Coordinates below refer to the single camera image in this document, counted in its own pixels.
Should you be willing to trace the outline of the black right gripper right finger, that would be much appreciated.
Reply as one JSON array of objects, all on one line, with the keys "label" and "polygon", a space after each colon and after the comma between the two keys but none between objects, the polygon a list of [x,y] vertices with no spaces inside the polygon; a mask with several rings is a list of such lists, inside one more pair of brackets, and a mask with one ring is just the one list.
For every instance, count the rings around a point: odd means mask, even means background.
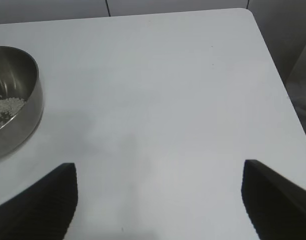
[{"label": "black right gripper right finger", "polygon": [[306,190],[255,159],[243,166],[241,197],[261,240],[306,240]]}]

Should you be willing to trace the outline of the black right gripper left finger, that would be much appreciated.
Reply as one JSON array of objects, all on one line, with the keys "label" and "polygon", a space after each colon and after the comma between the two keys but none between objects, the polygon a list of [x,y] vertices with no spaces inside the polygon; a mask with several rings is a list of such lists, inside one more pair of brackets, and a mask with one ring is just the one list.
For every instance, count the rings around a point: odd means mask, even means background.
[{"label": "black right gripper left finger", "polygon": [[0,240],[62,240],[78,205],[74,163],[63,163],[0,205]]}]

